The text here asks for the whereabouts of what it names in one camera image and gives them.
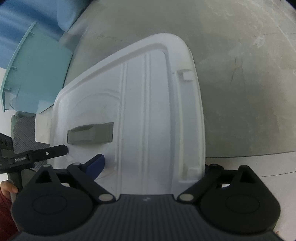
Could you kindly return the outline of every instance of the white wall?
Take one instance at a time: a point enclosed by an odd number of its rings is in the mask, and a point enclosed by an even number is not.
[[[3,81],[5,71],[5,69],[0,68],[0,86]],[[14,110],[7,110],[3,112],[2,107],[0,107],[0,133],[11,136],[11,116],[15,113],[16,112]]]

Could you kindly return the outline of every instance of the teal plastic bin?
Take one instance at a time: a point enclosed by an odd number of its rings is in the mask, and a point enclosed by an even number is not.
[[[3,109],[40,113],[52,106],[72,54],[32,23],[7,67],[1,85]]]

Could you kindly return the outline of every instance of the gray floor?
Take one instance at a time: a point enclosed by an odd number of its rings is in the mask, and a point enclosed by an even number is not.
[[[296,150],[295,19],[280,0],[94,1],[61,40],[75,49],[66,82],[131,43],[173,33],[196,64],[207,157]]]

